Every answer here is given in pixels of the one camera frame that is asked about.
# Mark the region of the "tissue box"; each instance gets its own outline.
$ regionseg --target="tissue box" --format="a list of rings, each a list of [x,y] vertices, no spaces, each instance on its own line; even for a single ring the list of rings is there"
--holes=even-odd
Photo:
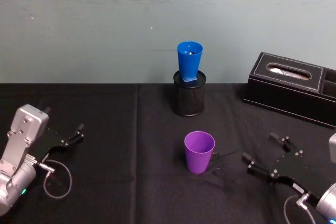
[[[262,52],[244,101],[335,128],[336,71]]]

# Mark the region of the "black tablecloth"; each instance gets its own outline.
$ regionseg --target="black tablecloth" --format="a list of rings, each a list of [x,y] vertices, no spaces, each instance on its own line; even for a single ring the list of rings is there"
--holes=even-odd
[[[328,148],[332,130],[243,103],[244,84],[207,84],[204,112],[183,118],[170,109],[171,87],[0,85],[1,150],[15,110],[26,103],[51,107],[48,126],[65,135],[85,124],[85,141],[55,156],[72,172],[71,193],[63,200],[46,196],[39,170],[0,223],[285,223],[283,203],[294,191],[267,185],[241,162],[246,151],[271,166],[282,150],[268,139],[270,132],[289,135],[309,163],[336,181]],[[185,166],[183,139],[195,130],[216,140],[218,155],[202,175]],[[294,202],[288,205],[291,222],[307,223]]]

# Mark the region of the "white cable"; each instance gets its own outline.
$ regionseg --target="white cable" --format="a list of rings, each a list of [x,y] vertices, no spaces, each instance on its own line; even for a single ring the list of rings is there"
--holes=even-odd
[[[47,159],[47,160],[45,160],[45,162],[46,162],[46,161],[53,162],[53,163],[56,163],[56,164],[59,164],[59,165],[63,166],[63,167],[65,168],[65,170],[67,170],[67,172],[68,172],[68,174],[69,174],[69,179],[70,179],[69,189],[68,189],[68,191],[67,191],[65,194],[63,194],[62,196],[54,196],[54,195],[51,195],[51,194],[47,191],[46,183],[47,183],[47,179],[48,179],[48,177],[49,177],[49,175],[50,175],[50,172],[48,172],[48,174],[47,174],[47,176],[46,176],[46,178],[44,179],[44,182],[43,182],[43,189],[44,189],[44,191],[46,192],[46,194],[47,194],[49,197],[54,198],[54,199],[63,199],[63,198],[64,198],[65,196],[67,196],[67,195],[70,193],[70,191],[71,191],[71,187],[72,187],[72,176],[71,176],[71,172],[70,172],[70,170],[65,166],[65,164],[63,164],[63,163],[61,163],[61,162],[59,162],[59,161],[52,160],[52,159]]]
[[[286,220],[286,223],[287,224],[291,224],[290,223],[290,221],[289,221],[289,219],[288,219],[288,217],[287,217],[287,213],[286,213],[286,206],[287,206],[287,203],[288,203],[288,201],[290,200],[290,199],[292,199],[292,198],[297,198],[298,196],[297,195],[293,195],[293,196],[290,196],[290,197],[288,197],[287,199],[286,199],[286,201],[285,201],[285,203],[284,203],[284,213],[283,213],[283,215],[284,215],[284,217],[285,217],[285,220]],[[313,224],[316,224],[316,222],[315,222],[315,220],[314,220],[314,217],[313,217],[313,215],[311,214],[311,212],[309,211],[309,209],[307,208],[303,208],[306,212],[307,212],[307,214],[308,214],[308,216],[309,216],[309,218],[311,219],[311,222],[313,223]]]

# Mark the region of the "wall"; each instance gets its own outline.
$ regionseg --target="wall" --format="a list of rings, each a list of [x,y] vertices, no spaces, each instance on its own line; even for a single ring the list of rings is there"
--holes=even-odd
[[[183,40],[246,82],[261,51],[336,69],[335,39],[335,0],[0,0],[0,82],[172,82]]]

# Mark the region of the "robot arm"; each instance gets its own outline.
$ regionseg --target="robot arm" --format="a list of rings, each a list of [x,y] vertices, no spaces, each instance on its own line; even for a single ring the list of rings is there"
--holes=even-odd
[[[274,162],[272,169],[267,170],[246,153],[243,162],[248,165],[248,173],[261,176],[271,184],[285,184],[294,189],[301,198],[297,201],[300,207],[308,202],[327,220],[336,220],[336,184],[331,183],[316,170],[303,161],[303,150],[297,148],[289,137],[280,138],[271,133],[270,138],[282,146],[285,154]]]
[[[8,142],[0,160],[0,171],[11,177],[17,173],[36,138],[42,135],[49,116],[30,105],[19,108],[14,116]]]
[[[0,216],[7,213],[26,187],[36,177],[35,166],[45,169],[49,176],[55,170],[43,161],[54,147],[67,148],[83,139],[83,125],[69,138],[44,130],[49,116],[31,105],[20,107],[14,116],[8,142],[0,159]]]

